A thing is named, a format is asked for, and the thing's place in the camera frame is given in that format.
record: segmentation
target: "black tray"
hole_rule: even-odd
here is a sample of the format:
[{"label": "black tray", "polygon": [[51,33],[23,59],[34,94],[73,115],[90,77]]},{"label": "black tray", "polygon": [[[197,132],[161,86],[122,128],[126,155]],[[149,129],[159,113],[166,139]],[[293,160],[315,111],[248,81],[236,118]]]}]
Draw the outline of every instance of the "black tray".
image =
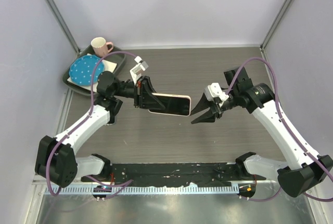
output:
[{"label": "black tray", "polygon": [[[122,51],[122,50],[117,47],[114,47],[111,52],[113,52],[113,51]],[[92,54],[92,55],[95,54],[94,49],[90,45],[78,56],[78,58],[81,58],[82,56],[85,56],[87,54]],[[126,63],[126,55],[125,54],[115,54],[115,55],[111,55],[111,56],[105,58],[105,60],[117,64],[116,69],[114,70],[113,73],[115,75],[118,75]],[[90,96],[90,90],[84,89],[76,84],[72,84],[67,81],[67,79],[69,78],[69,70],[70,70],[70,66],[68,67],[66,72],[63,74],[62,81],[69,88],[71,88],[74,92],[79,93],[81,95]]]}]

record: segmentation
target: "white cable tray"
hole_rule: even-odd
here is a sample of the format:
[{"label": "white cable tray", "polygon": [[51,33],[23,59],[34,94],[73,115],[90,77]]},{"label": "white cable tray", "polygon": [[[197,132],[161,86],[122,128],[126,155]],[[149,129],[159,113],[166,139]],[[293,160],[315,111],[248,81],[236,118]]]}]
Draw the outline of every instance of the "white cable tray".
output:
[{"label": "white cable tray", "polygon": [[[112,192],[94,192],[96,184],[93,185],[69,185],[61,189],[60,194],[114,194],[120,187],[112,188]],[[58,186],[52,187],[53,191],[58,190]],[[119,195],[147,195],[147,194],[237,194],[239,193],[238,184],[232,184],[230,187],[198,187],[197,185],[189,185],[187,187],[167,188],[167,187],[126,187]]]}]

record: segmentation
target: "blue dotted plate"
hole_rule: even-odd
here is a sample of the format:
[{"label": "blue dotted plate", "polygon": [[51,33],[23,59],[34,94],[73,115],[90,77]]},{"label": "blue dotted plate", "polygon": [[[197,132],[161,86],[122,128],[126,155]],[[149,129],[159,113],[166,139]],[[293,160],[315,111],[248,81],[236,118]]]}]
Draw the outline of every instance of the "blue dotted plate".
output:
[{"label": "blue dotted plate", "polygon": [[[95,65],[100,60],[96,55],[85,55],[77,59],[69,70],[69,76],[72,81],[77,85],[90,85],[92,74]],[[94,77],[94,83],[97,82],[98,76],[104,71],[104,64],[101,62],[96,71]]]}]

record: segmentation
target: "pink mug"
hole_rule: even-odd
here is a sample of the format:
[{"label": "pink mug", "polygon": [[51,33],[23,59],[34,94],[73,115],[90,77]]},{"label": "pink mug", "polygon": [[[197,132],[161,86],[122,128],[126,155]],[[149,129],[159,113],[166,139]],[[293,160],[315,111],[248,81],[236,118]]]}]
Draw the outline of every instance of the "pink mug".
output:
[{"label": "pink mug", "polygon": [[103,37],[94,38],[90,44],[93,47],[95,54],[99,57],[104,57],[113,50],[113,43],[106,42]]}]

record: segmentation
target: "white wall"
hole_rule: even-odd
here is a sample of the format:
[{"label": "white wall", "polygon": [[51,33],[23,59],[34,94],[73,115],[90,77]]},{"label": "white wall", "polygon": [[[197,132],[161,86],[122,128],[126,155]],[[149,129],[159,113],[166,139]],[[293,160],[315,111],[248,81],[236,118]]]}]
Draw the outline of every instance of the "white wall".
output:
[{"label": "white wall", "polygon": [[284,0],[55,0],[80,47],[261,44]]},{"label": "white wall", "polygon": [[75,53],[44,0],[0,0],[0,216],[23,223],[40,139],[54,135]]},{"label": "white wall", "polygon": [[[333,0],[295,0],[267,47],[285,112],[320,154],[333,158]],[[320,184],[333,197],[333,183]],[[332,218],[332,203],[323,203]]]}]

